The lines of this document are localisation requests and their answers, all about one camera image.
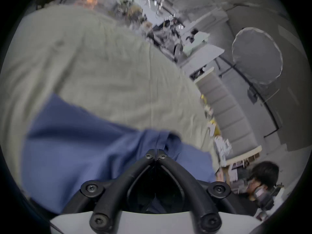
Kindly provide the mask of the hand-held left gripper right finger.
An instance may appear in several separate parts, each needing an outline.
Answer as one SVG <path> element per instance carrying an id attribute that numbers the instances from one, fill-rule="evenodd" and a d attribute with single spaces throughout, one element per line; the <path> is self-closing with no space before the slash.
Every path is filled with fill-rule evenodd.
<path id="1" fill-rule="evenodd" d="M 196 180 L 156 150 L 156 198 L 166 213 L 189 211 L 196 232 L 252 232 L 254 218 L 224 182 Z"/>

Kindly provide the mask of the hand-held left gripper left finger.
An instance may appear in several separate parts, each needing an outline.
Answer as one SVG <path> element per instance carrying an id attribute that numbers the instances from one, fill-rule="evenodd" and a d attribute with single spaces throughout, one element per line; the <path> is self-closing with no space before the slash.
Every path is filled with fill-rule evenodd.
<path id="1" fill-rule="evenodd" d="M 91 229 L 94 232 L 112 232 L 129 189 L 142 174 L 154 166 L 155 161 L 156 149 L 151 149 L 116 179 L 84 182 L 61 214 L 83 213 L 93 205 L 89 220 Z"/>

